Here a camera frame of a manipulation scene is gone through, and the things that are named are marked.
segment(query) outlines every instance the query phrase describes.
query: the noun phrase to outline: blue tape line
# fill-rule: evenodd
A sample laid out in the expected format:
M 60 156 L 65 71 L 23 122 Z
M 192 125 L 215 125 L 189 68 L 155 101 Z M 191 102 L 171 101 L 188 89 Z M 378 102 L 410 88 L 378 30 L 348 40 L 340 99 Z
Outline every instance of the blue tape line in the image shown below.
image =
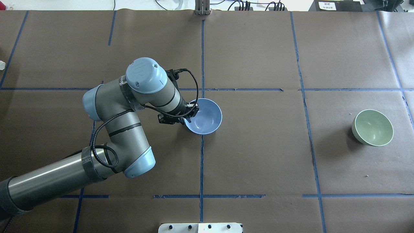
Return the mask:
M 262 198 L 264 194 L 204 195 L 204 198 Z
M 304 198 L 316 198 L 317 194 L 304 194 Z M 414 194 L 404 193 L 359 193 L 359 194 L 322 194 L 322 197 L 414 197 Z
M 308 136 L 309 136 L 309 141 L 310 141 L 310 145 L 311 145 L 310 148 L 311 148 L 311 151 L 312 151 L 313 171 L 315 173 L 316 190 L 318 192 L 320 219 L 322 221 L 323 233 L 326 233 L 325 216 L 323 214 L 322 196 L 321 196 L 321 193 L 320 193 L 320 186 L 319 186 L 318 168 L 316 167 L 315 150 L 313 148 L 312 132 L 310 130 L 311 129 L 311 124 L 309 122 L 308 107 L 306 106 L 305 87 L 303 85 L 302 71 L 301 71 L 301 67 L 299 65 L 299 51 L 298 51 L 298 44 L 297 44 L 297 41 L 296 41 L 295 25 L 294 25 L 294 22 L 293 22 L 292 12 L 290 12 L 290 21 L 291 21 L 291 24 L 292 24 L 292 34 L 293 34 L 293 41 L 294 41 L 294 44 L 295 44 L 296 62 L 297 62 L 297 65 L 298 65 L 298 72 L 299 72 L 299 77 L 300 77 L 300 82 L 301 82 L 301 92 L 302 92 L 302 98 L 303 98 L 303 107 L 305 109 L 306 126 L 308 128 Z
M 80 209 L 81 209 L 81 206 L 82 206 L 82 199 L 83 199 L 83 190 L 84 190 L 84 188 L 80 189 L 78 208 L 77 208 L 76 217 L 75 217 L 75 225 L 73 226 L 73 233 L 76 233 L 77 225 L 79 223 L 79 215 L 80 215 Z
M 407 98 L 405 97 L 404 91 L 402 90 L 401 80 L 400 80 L 400 77 L 398 76 L 397 69 L 395 68 L 394 59 L 391 56 L 390 48 L 388 47 L 388 42 L 387 42 L 387 39 L 385 38 L 383 25 L 381 23 L 380 14 L 379 14 L 378 11 L 377 11 L 377 19 L 378 19 L 378 24 L 380 25 L 381 35 L 383 37 L 385 47 L 387 48 L 387 53 L 388 53 L 388 56 L 389 56 L 390 61 L 391 61 L 392 70 L 394 71 L 395 77 L 397 78 L 398 87 L 401 90 L 401 94 L 402 94 L 402 98 L 404 100 L 405 108 L 407 109 L 408 117 L 410 118 L 410 121 L 411 121 L 411 127 L 414 129 L 414 120 L 413 120 L 413 117 L 411 115 L 410 107 L 408 106 L 408 103 L 407 103 Z
M 200 158 L 200 222 L 204 221 L 203 199 L 204 199 L 204 135 L 201 136 L 201 158 Z
M 24 24 L 26 23 L 26 19 L 27 19 L 28 13 L 29 13 L 29 11 L 27 10 L 26 11 L 26 14 L 24 15 L 24 19 L 23 19 L 22 25 L 20 26 L 19 33 L 17 34 L 16 41 L 14 42 L 14 45 L 13 45 L 13 48 L 12 48 L 12 52 L 10 53 L 9 60 L 7 61 L 6 67 L 4 69 L 3 77 L 1 78 L 1 81 L 0 81 L 0 87 L 3 86 L 4 79 L 6 78 L 7 71 L 9 70 L 9 65 L 12 62 L 12 57 L 13 57 L 14 51 L 16 50 L 16 46 L 17 46 L 17 43 L 19 41 L 20 35 L 22 34 Z
M 202 98 L 204 98 L 204 21 L 205 19 L 201 21 L 201 97 Z
M 80 195 L 64 195 L 64 196 L 61 196 L 60 198 L 79 198 L 79 196 Z M 109 195 L 83 195 L 83 197 L 82 198 L 98 198 L 98 199 L 101 199 L 101 198 L 109 198 Z
M 154 195 L 154 199 L 157 198 L 200 198 L 199 194 L 187 194 L 187 195 Z
M 203 198 L 262 198 L 264 194 L 224 194 L 224 195 L 203 195 Z M 200 198 L 200 195 L 196 194 L 184 194 L 184 195 L 154 195 L 154 199 L 168 199 L 168 198 Z
M 398 88 L 305 88 L 305 91 L 400 91 L 400 89 Z
M 0 90 L 5 91 L 89 91 L 92 88 L 57 88 L 57 87 L 2 87 Z
M 284 91 L 281 88 L 205 88 L 206 91 Z
M 196 91 L 197 88 L 179 88 L 180 91 Z
M 109 34 L 108 46 L 111 46 L 111 42 L 112 42 L 112 33 L 113 33 L 113 26 L 115 24 L 115 16 L 116 16 L 116 10 L 113 11 L 112 26 L 111 26 L 111 33 Z

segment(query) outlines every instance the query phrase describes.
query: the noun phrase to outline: electrical cable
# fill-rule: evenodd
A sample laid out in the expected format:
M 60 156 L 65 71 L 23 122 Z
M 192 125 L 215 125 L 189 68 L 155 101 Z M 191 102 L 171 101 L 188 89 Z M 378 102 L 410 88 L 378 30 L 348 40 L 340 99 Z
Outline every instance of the electrical cable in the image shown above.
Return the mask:
M 163 6 L 161 6 L 159 3 L 158 3 L 158 1 L 157 0 L 155 0 L 155 2 L 158 4 L 158 6 L 160 6 L 162 9 L 164 9 L 164 10 L 167 10 L 167 9 L 165 9 Z
M 279 2 L 277 3 L 277 5 L 276 5 L 276 7 L 273 9 L 273 10 L 277 10 L 277 11 L 279 11 L 279 8 L 281 7 L 281 2 L 280 2 L 280 0 L 279 0 Z
M 118 114 L 116 114 L 115 116 L 113 116 L 113 117 L 111 117 L 109 120 L 107 120 L 106 122 L 104 122 L 96 131 L 95 131 L 95 133 L 94 133 L 94 136 L 92 137 L 92 142 L 91 142 L 91 144 L 92 144 L 92 146 L 91 146 L 91 150 L 92 150 L 92 153 L 93 153 L 93 155 L 94 155 L 94 157 L 95 157 L 95 159 L 102 165 L 102 166 L 104 166 L 104 167 L 107 167 L 107 168 L 115 168 L 117 165 L 118 165 L 118 162 L 119 162 L 119 158 L 118 158 L 118 154 L 115 152 L 115 150 L 114 149 L 112 149 L 111 147 L 109 147 L 109 146 L 105 146 L 105 149 L 107 149 L 107 150 L 109 150 L 109 151 L 111 151 L 112 153 L 113 153 L 113 156 L 115 157 L 115 164 L 113 164 L 113 165 L 110 165 L 110 164 L 108 164 L 108 163 L 105 163 L 104 161 L 102 161 L 99 157 L 98 157 L 98 155 L 97 155 L 97 153 L 96 153 L 96 145 L 95 145 L 95 141 L 96 141 L 96 137 L 98 136 L 98 133 L 99 133 L 99 131 L 105 126 L 105 125 L 107 125 L 109 122 L 111 122 L 112 120 L 114 120 L 114 119 L 116 119 L 116 118 L 118 118 L 118 117 L 120 117 L 120 116 L 122 116 L 122 115 L 125 115 L 125 114 L 127 114 L 128 112 L 133 112 L 134 110 L 132 110 L 132 109 L 128 109 L 128 110 L 126 110 L 126 111 L 123 111 L 123 112 L 121 112 L 121 113 L 118 113 Z
M 66 158 L 72 157 L 72 156 L 74 156 L 74 155 L 76 155 L 76 154 L 79 154 L 79 153 L 81 153 L 81 152 L 82 152 L 82 149 L 80 149 L 80 150 L 78 150 L 78 151 L 76 151 L 76 152 L 73 152 L 72 154 L 70 154 L 70 155 L 68 155 L 68 156 L 64 157 L 63 159 L 66 159 Z
M 239 3 L 239 7 L 238 7 L 238 9 L 240 10 L 240 0 L 237 0 L 237 1 L 234 1 L 233 3 L 231 3 L 231 4 L 230 4 L 230 6 L 229 6 L 229 8 L 227 9 L 227 11 L 229 11 L 229 10 L 230 10 L 230 8 L 231 8 L 231 6 L 232 6 L 234 3 L 236 3 L 236 2 L 238 2 L 238 3 Z
M 239 0 L 227 0 L 227 1 L 237 2 Z M 251 3 L 253 3 L 253 4 L 269 4 L 268 2 L 267 3 L 263 3 L 263 2 L 251 2 Z
M 9 219 L 9 221 L 7 222 L 6 226 L 4 227 L 4 229 L 2 230 L 2 233 L 5 233 L 7 231 L 7 228 L 9 228 L 10 224 L 12 223 L 12 220 L 14 219 L 14 216 L 11 217 Z
M 161 113 L 161 114 L 163 114 L 163 115 L 166 115 L 166 116 L 169 116 L 169 117 L 174 117 L 174 118 L 184 117 L 184 116 L 186 116 L 187 114 L 189 114 L 190 112 L 192 112 L 192 111 L 195 109 L 195 107 L 196 107 L 196 105 L 197 105 L 197 102 L 198 102 L 198 83 L 197 83 L 197 79 L 195 78 L 194 74 L 193 74 L 191 71 L 189 71 L 188 69 L 178 69 L 178 70 L 175 70 L 175 71 L 178 71 L 178 73 L 181 73 L 181 72 L 187 71 L 187 72 L 189 72 L 189 73 L 190 73 L 191 77 L 194 79 L 194 82 L 195 82 L 195 88 L 197 89 L 197 96 L 196 96 L 196 98 L 195 98 L 194 105 L 190 108 L 190 110 L 189 110 L 188 112 L 186 112 L 186 113 L 182 114 L 182 115 L 177 115 L 177 116 L 174 116 L 174 115 L 168 114 L 168 113 L 166 113 L 166 112 L 164 112 L 164 111 L 161 111 L 161 110 L 159 110 L 159 109 L 156 109 L 156 108 L 151 107 L 151 106 L 148 106 L 148 105 L 143 105 L 143 107 L 144 107 L 144 108 L 149 108 L 149 109 L 152 109 L 152 110 L 154 110 L 154 111 L 157 111 L 157 112 L 159 112 L 159 113 Z
M 275 3 L 275 2 L 270 2 L 270 3 L 266 6 L 265 11 L 267 11 L 267 9 L 269 8 L 270 4 L 274 4 L 274 7 L 276 8 L 276 3 Z
M 218 5 L 218 4 L 223 3 L 223 2 L 225 2 L 225 1 L 226 1 L 226 0 L 223 0 L 223 1 L 219 2 L 219 3 L 210 3 L 210 5 Z
M 197 89 L 197 95 L 196 95 L 196 98 L 195 98 L 195 102 L 194 102 L 193 106 L 190 108 L 190 110 L 189 110 L 188 112 L 186 112 L 186 113 L 184 113 L 184 114 L 182 114 L 182 115 L 177 115 L 177 116 L 174 116 L 174 115 L 168 114 L 168 113 L 166 113 L 166 112 L 164 112 L 164 111 L 161 111 L 161 110 L 159 110 L 159 109 L 156 109 L 156 108 L 151 107 L 151 106 L 148 106 L 148 105 L 143 105 L 143 107 L 144 107 L 144 108 L 149 108 L 149 109 L 155 110 L 155 111 L 157 111 L 157 112 L 159 112 L 159 113 L 161 113 L 161 114 L 164 114 L 164 115 L 169 116 L 169 117 L 174 117 L 174 118 L 184 117 L 184 116 L 186 116 L 187 114 L 191 113 L 191 112 L 195 109 L 195 107 L 197 106 L 197 102 L 198 102 L 198 91 L 199 91 L 199 89 L 198 89 L 197 79 L 195 78 L 194 74 L 193 74 L 190 70 L 188 70 L 188 69 L 178 69 L 178 70 L 175 70 L 175 72 L 176 72 L 176 73 L 182 73 L 182 72 L 185 72 L 185 71 L 186 71 L 186 72 L 189 72 L 189 74 L 191 75 L 191 77 L 194 79 L 194 82 L 195 82 L 195 87 L 196 87 L 196 89 Z M 126 111 L 123 111 L 123 112 L 118 113 L 118 114 L 116 114 L 115 116 L 111 117 L 109 120 L 107 120 L 107 121 L 106 121 L 106 122 L 104 122 L 102 125 L 100 125 L 100 126 L 98 127 L 98 129 L 94 132 L 94 135 L 92 136 L 92 141 L 91 141 L 91 151 L 92 151 L 92 153 L 93 153 L 93 155 L 94 155 L 95 159 L 96 159 L 96 160 L 97 160 L 97 161 L 98 161 L 101 165 L 103 165 L 104 167 L 108 167 L 108 168 L 115 168 L 115 167 L 118 165 L 118 162 L 119 162 L 119 157 L 118 157 L 118 154 L 115 152 L 115 150 L 114 150 L 114 149 L 112 149 L 111 147 L 109 147 L 109 146 L 103 146 L 103 145 L 95 145 L 95 142 L 96 142 L 96 138 L 97 138 L 97 136 L 98 136 L 98 133 L 99 133 L 99 131 L 100 131 L 100 130 L 104 127 L 104 126 L 106 126 L 109 122 L 111 122 L 112 120 L 114 120 L 114 119 L 116 119 L 116 118 L 118 118 L 118 117 L 120 117 L 120 116 L 122 116 L 122 115 L 124 115 L 124 114 L 127 114 L 128 112 L 133 112 L 133 110 L 132 110 L 132 109 L 128 109 L 128 110 L 126 110 Z M 97 149 L 97 148 L 102 148 L 102 149 L 106 149 L 106 150 L 111 151 L 111 152 L 113 153 L 113 156 L 115 157 L 115 164 L 110 165 L 110 164 L 105 163 L 104 161 L 102 161 L 102 160 L 98 157 L 98 155 L 97 155 L 97 152 L 96 152 L 96 149 Z M 79 153 L 81 153 L 81 152 L 82 152 L 82 150 L 78 150 L 78 151 L 73 152 L 72 154 L 70 154 L 70 155 L 68 155 L 68 156 L 64 157 L 63 159 L 69 158 L 69 157 L 74 156 L 74 155 L 76 155 L 76 154 L 79 154 Z

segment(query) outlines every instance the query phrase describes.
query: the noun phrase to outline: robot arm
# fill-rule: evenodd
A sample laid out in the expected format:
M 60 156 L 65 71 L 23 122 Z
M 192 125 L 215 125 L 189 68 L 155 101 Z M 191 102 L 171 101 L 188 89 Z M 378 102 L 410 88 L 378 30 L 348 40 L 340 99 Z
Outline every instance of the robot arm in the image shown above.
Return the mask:
M 118 80 L 85 93 L 86 112 L 94 121 L 105 122 L 110 142 L 97 146 L 95 155 L 92 146 L 85 147 L 78 154 L 0 182 L 0 221 L 116 173 L 133 178 L 152 169 L 154 155 L 133 111 L 155 109 L 164 124 L 190 120 L 198 106 L 180 95 L 176 79 L 183 71 L 165 71 L 153 59 L 139 58 Z

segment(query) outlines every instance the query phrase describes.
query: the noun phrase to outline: light blue joint cap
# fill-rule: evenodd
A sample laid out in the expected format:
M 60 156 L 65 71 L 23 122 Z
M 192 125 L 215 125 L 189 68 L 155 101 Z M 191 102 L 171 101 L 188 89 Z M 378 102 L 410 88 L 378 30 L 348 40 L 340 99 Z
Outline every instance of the light blue joint cap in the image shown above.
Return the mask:
M 99 118 L 98 113 L 96 112 L 95 106 L 96 92 L 98 91 L 98 88 L 101 85 L 103 84 L 100 84 L 99 86 L 87 91 L 82 98 L 83 108 L 85 109 L 89 117 L 94 121 L 102 121 L 101 118 Z
M 146 173 L 155 166 L 155 158 L 151 146 L 135 160 L 125 171 L 124 175 L 128 178 L 134 178 Z
M 128 66 L 125 78 L 128 85 L 142 94 L 161 90 L 167 84 L 167 73 L 152 58 L 138 58 Z

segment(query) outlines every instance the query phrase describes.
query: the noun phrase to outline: blue bowl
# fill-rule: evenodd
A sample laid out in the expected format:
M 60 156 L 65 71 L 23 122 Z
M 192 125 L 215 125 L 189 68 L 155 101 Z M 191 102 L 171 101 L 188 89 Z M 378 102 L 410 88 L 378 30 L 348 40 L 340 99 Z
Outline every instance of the blue bowl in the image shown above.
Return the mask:
M 206 98 L 198 99 L 198 107 L 198 113 L 191 118 L 191 123 L 184 120 L 187 128 L 194 133 L 203 135 L 216 131 L 223 119 L 220 107 L 214 101 Z

